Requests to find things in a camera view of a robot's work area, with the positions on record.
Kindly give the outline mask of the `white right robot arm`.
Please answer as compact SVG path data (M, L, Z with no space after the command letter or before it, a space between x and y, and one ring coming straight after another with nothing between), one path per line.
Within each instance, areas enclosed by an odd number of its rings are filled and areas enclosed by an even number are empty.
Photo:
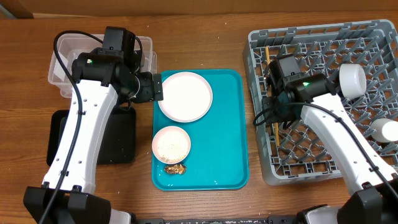
M269 70L272 95L256 118L285 128L301 119L322 141L350 194L342 207L308 208L294 223L397 223L397 171L371 147L341 102L364 95L362 66L340 65L337 84L322 73L307 76L292 54L273 59Z

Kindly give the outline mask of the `grey-green bowl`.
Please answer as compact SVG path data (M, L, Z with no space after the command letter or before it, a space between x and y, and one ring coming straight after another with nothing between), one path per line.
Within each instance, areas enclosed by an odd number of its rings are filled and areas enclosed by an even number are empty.
M365 94L366 75L359 64L342 64L339 73L342 94L350 100Z

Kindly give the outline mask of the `wooden chopstick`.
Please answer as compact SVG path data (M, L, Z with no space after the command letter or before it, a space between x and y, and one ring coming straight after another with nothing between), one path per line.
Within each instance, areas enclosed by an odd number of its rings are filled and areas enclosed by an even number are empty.
M265 46L265 53L266 53L266 59L267 59L267 66L269 66L271 59L270 59L270 54L269 54L269 47ZM280 146L280 140L279 140L279 125L278 123L274 123L274 132L275 132L275 142L277 147Z

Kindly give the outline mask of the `small white cup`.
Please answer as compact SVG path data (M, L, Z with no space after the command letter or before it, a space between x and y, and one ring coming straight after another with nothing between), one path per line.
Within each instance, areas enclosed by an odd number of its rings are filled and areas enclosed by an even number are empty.
M395 142L398 139L397 121L380 118L371 123L371 128L375 130L371 136L378 142Z

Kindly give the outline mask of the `pink bowl with rice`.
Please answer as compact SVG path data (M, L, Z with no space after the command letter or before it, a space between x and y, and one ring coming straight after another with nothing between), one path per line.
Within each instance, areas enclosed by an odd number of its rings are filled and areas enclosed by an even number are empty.
M164 164L182 162L190 153L191 140L188 133L178 126L159 130L152 140L152 152Z

